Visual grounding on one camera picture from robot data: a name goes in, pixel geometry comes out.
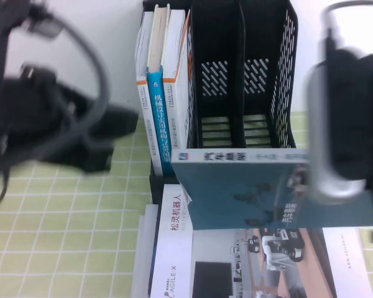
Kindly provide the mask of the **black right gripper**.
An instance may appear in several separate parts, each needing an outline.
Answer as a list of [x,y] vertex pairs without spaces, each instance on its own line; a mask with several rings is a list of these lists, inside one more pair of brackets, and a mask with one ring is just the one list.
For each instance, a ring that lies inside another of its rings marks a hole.
[[326,48],[330,163],[348,180],[373,184],[373,54]]

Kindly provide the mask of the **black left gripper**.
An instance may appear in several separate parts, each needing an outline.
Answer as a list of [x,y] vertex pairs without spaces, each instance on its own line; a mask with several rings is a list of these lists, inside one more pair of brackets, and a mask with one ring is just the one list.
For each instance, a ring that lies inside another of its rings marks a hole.
[[61,122],[58,132],[34,150],[34,158],[39,161],[57,161],[89,174],[110,172],[114,152],[111,140],[136,131],[138,112],[121,106],[109,106],[106,113],[108,140],[98,140],[90,132],[103,118],[108,107],[106,83],[99,87],[97,100],[87,107],[81,117],[71,111],[70,102],[59,87],[48,85],[45,88],[49,101],[61,115]]

